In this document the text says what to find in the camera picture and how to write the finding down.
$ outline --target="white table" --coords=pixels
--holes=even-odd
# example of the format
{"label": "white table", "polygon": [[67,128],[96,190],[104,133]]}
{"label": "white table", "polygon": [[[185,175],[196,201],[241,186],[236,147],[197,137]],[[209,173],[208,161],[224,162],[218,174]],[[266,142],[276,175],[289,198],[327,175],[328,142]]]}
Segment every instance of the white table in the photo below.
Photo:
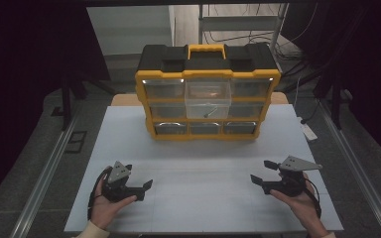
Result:
{"label": "white table", "polygon": [[[155,141],[140,106],[107,108],[84,178],[64,229],[86,225],[89,193],[115,161],[133,165],[128,186],[153,179],[144,201],[120,211],[108,230],[117,233],[197,234],[305,231],[290,208],[251,182],[280,180],[263,161],[289,155],[314,162],[292,105],[271,105],[254,141]],[[319,171],[307,172],[320,193],[321,220],[342,230]]]}

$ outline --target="yellow and black storage organizer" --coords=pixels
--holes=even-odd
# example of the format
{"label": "yellow and black storage organizer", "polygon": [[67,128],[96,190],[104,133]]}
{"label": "yellow and black storage organizer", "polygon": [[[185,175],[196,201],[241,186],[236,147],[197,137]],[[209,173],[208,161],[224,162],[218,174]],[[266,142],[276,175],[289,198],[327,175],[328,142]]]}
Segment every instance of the yellow and black storage organizer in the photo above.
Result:
{"label": "yellow and black storage organizer", "polygon": [[135,74],[156,140],[256,139],[280,76],[266,44],[148,45]]}

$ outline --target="person's left hand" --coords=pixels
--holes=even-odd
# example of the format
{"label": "person's left hand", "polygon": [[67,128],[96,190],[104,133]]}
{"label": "person's left hand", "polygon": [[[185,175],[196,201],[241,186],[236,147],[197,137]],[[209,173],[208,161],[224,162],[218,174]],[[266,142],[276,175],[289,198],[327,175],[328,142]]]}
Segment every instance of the person's left hand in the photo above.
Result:
{"label": "person's left hand", "polygon": [[90,221],[105,230],[107,226],[113,221],[117,212],[134,202],[137,199],[136,195],[126,197],[118,202],[110,202],[106,197],[101,195],[101,188],[103,187],[103,178],[98,182],[98,186],[95,189],[96,198],[94,199],[94,205],[92,207],[91,219]]}

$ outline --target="yellow handle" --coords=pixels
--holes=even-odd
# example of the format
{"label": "yellow handle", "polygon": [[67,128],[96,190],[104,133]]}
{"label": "yellow handle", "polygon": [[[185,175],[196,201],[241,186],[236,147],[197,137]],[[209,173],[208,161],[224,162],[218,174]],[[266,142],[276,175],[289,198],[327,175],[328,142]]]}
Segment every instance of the yellow handle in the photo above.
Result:
{"label": "yellow handle", "polygon": [[222,58],[225,59],[224,45],[188,45],[188,60],[191,59],[192,52],[221,52]]}

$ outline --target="clear plastic bin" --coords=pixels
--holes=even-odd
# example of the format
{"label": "clear plastic bin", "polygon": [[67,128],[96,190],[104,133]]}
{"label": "clear plastic bin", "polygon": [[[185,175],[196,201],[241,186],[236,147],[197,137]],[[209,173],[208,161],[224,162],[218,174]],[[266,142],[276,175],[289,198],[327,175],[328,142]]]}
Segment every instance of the clear plastic bin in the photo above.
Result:
{"label": "clear plastic bin", "polygon": [[224,122],[224,134],[253,134],[257,122]]}
{"label": "clear plastic bin", "polygon": [[157,135],[183,135],[188,131],[187,123],[183,122],[160,122],[154,123]]}
{"label": "clear plastic bin", "polygon": [[147,97],[156,98],[183,98],[185,81],[183,79],[151,79],[142,80]]}
{"label": "clear plastic bin", "polygon": [[228,80],[225,82],[186,83],[185,105],[187,117],[190,119],[227,118],[230,104]]}
{"label": "clear plastic bin", "polygon": [[185,104],[172,103],[150,103],[151,115],[154,118],[185,118]]}
{"label": "clear plastic bin", "polygon": [[236,97],[266,97],[271,82],[272,78],[232,78],[230,80],[231,95]]}
{"label": "clear plastic bin", "polygon": [[196,135],[213,135],[221,131],[221,122],[191,122],[190,132]]}
{"label": "clear plastic bin", "polygon": [[232,102],[228,110],[228,118],[259,117],[264,102]]}

